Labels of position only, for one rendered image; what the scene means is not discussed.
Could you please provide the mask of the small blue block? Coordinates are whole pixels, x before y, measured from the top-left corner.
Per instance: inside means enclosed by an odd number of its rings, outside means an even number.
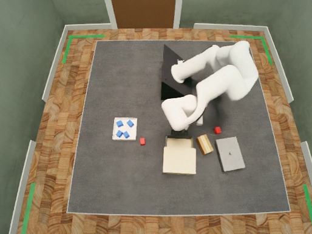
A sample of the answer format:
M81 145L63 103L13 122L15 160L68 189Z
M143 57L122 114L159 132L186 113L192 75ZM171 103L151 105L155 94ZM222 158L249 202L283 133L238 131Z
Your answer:
M134 123L131 120L128 120L127 125L132 128L134 126Z
M128 137L130 137L127 131L125 131L125 132L123 133L123 135L125 136L126 139L127 139Z
M121 120L117 121L116 124L117 124L118 128L121 127L121 126L123 126L123 123L122 123Z
M121 136L123 135L123 132L122 132L121 130L118 130L117 133L116 133L116 135L117 135L119 138L121 138Z

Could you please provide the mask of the brown cardboard box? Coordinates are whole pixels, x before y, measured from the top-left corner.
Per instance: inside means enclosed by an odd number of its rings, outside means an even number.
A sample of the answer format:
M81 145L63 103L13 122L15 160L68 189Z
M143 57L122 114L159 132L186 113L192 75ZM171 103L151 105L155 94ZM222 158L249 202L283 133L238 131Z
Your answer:
M197 139L197 144L202 152L202 155L211 153L213 151L213 148L207 138L207 135L199 136Z

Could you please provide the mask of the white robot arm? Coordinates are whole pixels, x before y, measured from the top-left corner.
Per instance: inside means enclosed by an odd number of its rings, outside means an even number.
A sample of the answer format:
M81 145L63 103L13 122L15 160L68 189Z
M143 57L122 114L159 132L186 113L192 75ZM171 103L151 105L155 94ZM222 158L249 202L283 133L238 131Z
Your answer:
M195 122L202 125L202 115L209 101L222 93L226 93L230 101L238 101L251 90L258 78L247 41L222 48L212 45L184 63L178 61L171 72L178 83L183 83L186 78L204 70L207 64L214 74L197 84L198 99L186 95L167 99L161 105L175 131L181 131Z

